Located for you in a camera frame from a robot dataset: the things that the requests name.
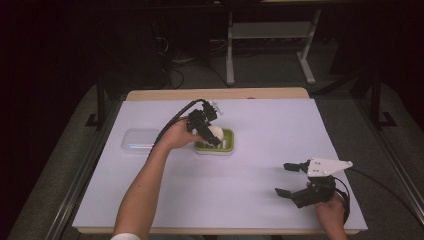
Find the green container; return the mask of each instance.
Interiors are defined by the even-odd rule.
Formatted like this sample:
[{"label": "green container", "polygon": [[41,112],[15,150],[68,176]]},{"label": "green container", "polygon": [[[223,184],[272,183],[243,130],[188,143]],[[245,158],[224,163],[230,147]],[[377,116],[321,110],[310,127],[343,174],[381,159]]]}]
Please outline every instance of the green container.
[{"label": "green container", "polygon": [[234,150],[234,132],[231,129],[222,129],[224,139],[218,146],[209,145],[208,143],[196,142],[194,149],[198,154],[205,155],[230,155]]}]

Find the plastic lid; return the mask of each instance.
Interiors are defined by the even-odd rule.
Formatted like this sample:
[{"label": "plastic lid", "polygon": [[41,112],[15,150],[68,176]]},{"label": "plastic lid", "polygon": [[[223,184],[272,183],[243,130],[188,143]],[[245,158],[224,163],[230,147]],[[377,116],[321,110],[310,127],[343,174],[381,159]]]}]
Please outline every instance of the plastic lid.
[{"label": "plastic lid", "polygon": [[157,129],[130,128],[125,132],[121,148],[127,154],[148,155],[158,135]]}]

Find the metal stand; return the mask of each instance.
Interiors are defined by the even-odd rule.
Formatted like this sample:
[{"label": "metal stand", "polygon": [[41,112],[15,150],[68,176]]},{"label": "metal stand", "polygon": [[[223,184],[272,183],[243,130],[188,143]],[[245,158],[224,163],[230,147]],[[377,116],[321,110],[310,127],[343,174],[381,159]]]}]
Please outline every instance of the metal stand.
[{"label": "metal stand", "polygon": [[376,67],[361,67],[334,83],[318,90],[311,92],[310,95],[325,95],[332,90],[346,84],[347,82],[358,79],[351,89],[350,93],[354,98],[362,98],[371,87],[371,110],[370,119],[377,129],[387,126],[397,126],[390,113],[383,112],[386,121],[380,121],[380,91],[381,79]]},{"label": "metal stand", "polygon": [[315,78],[306,60],[314,38],[321,9],[315,10],[312,21],[305,22],[261,22],[261,23],[234,23],[233,12],[228,15],[228,49],[226,58],[227,85],[234,85],[233,66],[233,39],[253,38],[306,38],[306,44],[301,52],[297,53],[306,81],[315,83]]},{"label": "metal stand", "polygon": [[309,26],[308,35],[306,36],[306,45],[302,52],[297,53],[299,58],[300,66],[302,67],[303,74],[305,74],[306,81],[309,84],[315,84],[315,78],[312,75],[311,68],[309,67],[306,57],[308,56],[309,49],[311,48],[312,40],[314,39],[315,30],[317,29],[319,16],[321,15],[321,9],[318,9],[314,13],[311,25]]},{"label": "metal stand", "polygon": [[85,123],[86,127],[96,127],[96,131],[99,131],[106,118],[105,110],[105,89],[103,87],[102,78],[99,77],[97,80],[97,121],[96,114],[90,114],[87,122]]}]

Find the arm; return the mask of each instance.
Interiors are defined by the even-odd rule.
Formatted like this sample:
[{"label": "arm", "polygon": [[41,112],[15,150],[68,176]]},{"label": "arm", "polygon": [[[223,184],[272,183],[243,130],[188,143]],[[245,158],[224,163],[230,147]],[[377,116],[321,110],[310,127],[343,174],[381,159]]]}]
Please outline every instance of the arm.
[{"label": "arm", "polygon": [[343,223],[343,198],[334,193],[333,198],[328,202],[315,204],[318,221],[330,240],[347,240]]},{"label": "arm", "polygon": [[146,240],[156,213],[166,159],[172,149],[189,142],[203,141],[186,130],[181,120],[163,135],[125,194],[118,210],[113,235],[133,233]]}]

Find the table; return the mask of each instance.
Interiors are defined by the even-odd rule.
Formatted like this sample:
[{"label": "table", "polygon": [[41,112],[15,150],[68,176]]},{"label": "table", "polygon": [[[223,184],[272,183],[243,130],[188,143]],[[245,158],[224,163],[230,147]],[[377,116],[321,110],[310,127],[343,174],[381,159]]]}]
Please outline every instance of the table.
[{"label": "table", "polygon": [[[82,233],[112,232],[122,197],[147,157],[123,153],[120,144],[125,131],[163,127],[188,100],[196,98],[219,104],[224,115],[213,124],[234,131],[235,149],[230,156],[208,156],[196,154],[189,144],[171,152],[151,233],[322,233],[313,206],[298,209],[274,192],[275,187],[297,191],[306,186],[306,175],[284,171],[284,163],[311,157],[337,159],[314,100],[301,88],[131,92],[73,226]],[[347,232],[366,230],[346,175],[334,176],[347,184],[352,195]]]}]

